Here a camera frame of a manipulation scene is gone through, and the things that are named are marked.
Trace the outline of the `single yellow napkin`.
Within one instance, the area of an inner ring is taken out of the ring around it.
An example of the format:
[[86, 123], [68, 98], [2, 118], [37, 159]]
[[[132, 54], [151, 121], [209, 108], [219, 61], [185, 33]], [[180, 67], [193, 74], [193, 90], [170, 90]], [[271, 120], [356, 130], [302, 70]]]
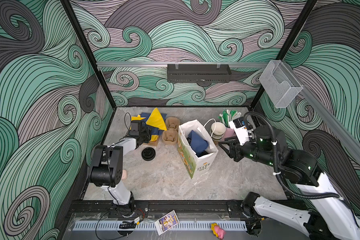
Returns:
[[160, 111], [158, 110], [158, 108], [155, 108], [152, 111], [152, 113], [150, 114], [148, 120], [146, 121], [146, 124], [151, 126], [151, 127], [158, 128], [159, 130], [162, 130], [162, 131], [167, 130], [165, 120], [162, 117], [162, 115], [161, 115]]

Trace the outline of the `single navy blue napkin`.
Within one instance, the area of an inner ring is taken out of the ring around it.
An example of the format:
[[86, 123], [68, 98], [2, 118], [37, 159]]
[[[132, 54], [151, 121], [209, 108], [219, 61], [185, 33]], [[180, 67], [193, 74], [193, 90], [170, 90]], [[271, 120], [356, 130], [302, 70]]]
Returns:
[[209, 147], [209, 143], [197, 132], [191, 131], [187, 137], [187, 141], [198, 158], [208, 154], [206, 150]]

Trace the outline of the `white paper takeout bag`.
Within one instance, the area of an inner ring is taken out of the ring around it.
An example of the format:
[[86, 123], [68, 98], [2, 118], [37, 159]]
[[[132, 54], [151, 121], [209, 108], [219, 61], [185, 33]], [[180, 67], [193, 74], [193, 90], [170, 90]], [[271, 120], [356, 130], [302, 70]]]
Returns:
[[[187, 137], [191, 131], [197, 132], [209, 143], [209, 147], [206, 150], [207, 155], [198, 158], [191, 149], [187, 141]], [[210, 133], [206, 130], [205, 125], [201, 124], [198, 120], [188, 121], [179, 126], [177, 147], [186, 170], [192, 179], [205, 174], [210, 169], [219, 152]]]

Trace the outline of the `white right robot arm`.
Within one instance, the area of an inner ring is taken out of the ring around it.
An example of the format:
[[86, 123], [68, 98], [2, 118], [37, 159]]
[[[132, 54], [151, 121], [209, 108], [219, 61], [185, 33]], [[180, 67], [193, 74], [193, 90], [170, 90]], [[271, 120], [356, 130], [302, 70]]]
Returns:
[[282, 188], [309, 200], [315, 210], [299, 210], [250, 192], [242, 202], [244, 214], [265, 217], [298, 230], [311, 240], [360, 240], [360, 219], [351, 203], [333, 187], [330, 176], [311, 154], [288, 147], [285, 133], [260, 126], [242, 127], [219, 146], [235, 162], [248, 158], [274, 169]]

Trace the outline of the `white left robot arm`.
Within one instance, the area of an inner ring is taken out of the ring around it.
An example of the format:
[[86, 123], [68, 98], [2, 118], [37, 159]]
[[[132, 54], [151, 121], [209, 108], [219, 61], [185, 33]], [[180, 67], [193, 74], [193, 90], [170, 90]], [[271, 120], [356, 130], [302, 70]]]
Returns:
[[131, 127], [126, 136], [117, 143], [95, 147], [87, 180], [107, 191], [112, 197], [114, 206], [122, 206], [129, 212], [135, 210], [133, 193], [125, 187], [122, 181], [123, 159], [127, 153], [148, 143], [151, 137], [151, 127], [135, 126]]

